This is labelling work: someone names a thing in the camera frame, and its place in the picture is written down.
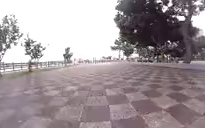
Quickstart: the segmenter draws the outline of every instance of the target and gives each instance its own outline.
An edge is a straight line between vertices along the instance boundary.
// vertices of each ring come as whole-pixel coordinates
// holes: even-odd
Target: white sky
[[[41,61],[63,60],[65,47],[74,58],[118,56],[110,46],[118,37],[114,23],[117,0],[0,0],[0,20],[15,14],[21,31],[47,46]],[[205,17],[195,18],[205,34]],[[21,46],[8,50],[3,61],[26,62]]]

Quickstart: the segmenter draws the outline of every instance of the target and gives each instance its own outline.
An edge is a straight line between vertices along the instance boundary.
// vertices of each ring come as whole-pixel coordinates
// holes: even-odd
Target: railing
[[[90,64],[90,63],[104,63],[111,62],[113,60],[93,60],[93,61],[79,61],[76,64]],[[42,69],[42,68],[55,68],[65,66],[64,61],[47,61],[47,62],[38,62],[32,64],[32,69]],[[1,72],[16,72],[22,70],[28,70],[28,63],[4,63],[0,64]]]

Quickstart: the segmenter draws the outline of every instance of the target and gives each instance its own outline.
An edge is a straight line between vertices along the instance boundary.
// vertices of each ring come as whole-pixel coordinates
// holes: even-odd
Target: tree canopy
[[[17,45],[22,35],[23,34],[20,32],[15,15],[7,15],[3,17],[2,21],[0,22],[0,63],[7,50],[10,49],[12,45]]]
[[[73,56],[73,53],[70,52],[70,49],[71,49],[70,47],[65,48],[65,53],[63,54],[64,60],[65,60],[65,64],[67,62],[70,62],[71,61],[70,59]]]
[[[116,10],[114,20],[125,41],[138,48],[175,43],[184,49],[185,62],[190,62],[192,37],[199,31],[191,18],[205,11],[205,0],[119,0]]]
[[[41,57],[43,57],[43,51],[46,49],[46,47],[43,47],[41,43],[37,43],[37,41],[34,41],[27,35],[27,38],[24,41],[24,47],[25,47],[25,55],[30,56],[29,61],[29,71],[31,71],[31,64],[32,61],[38,62]]]

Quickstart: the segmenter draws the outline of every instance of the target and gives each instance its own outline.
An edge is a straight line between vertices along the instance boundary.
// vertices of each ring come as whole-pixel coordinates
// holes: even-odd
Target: walkway
[[[113,63],[0,81],[2,128],[205,128],[205,72]]]

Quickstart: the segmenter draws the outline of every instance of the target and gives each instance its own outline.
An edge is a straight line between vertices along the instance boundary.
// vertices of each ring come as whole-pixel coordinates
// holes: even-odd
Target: distant tree
[[[38,65],[38,62],[41,57],[43,57],[43,51],[46,49],[46,47],[43,47],[41,43],[37,43],[37,41],[34,41],[27,35],[27,38],[24,42],[25,47],[25,55],[30,56],[28,69],[29,72],[32,71],[32,63],[36,63]]]
[[[63,54],[65,65],[71,61],[73,53],[70,52],[70,47],[65,48],[65,54]]]
[[[134,53],[134,46],[130,43],[125,42],[123,45],[123,53],[128,59]]]
[[[118,58],[120,60],[120,58],[121,58],[121,51],[123,50],[123,42],[122,42],[122,40],[120,38],[116,39],[114,41],[114,46],[111,46],[111,50],[118,51]]]
[[[12,45],[17,45],[22,33],[18,27],[15,15],[5,16],[0,22],[0,77],[1,74],[1,61],[6,54],[7,50]]]

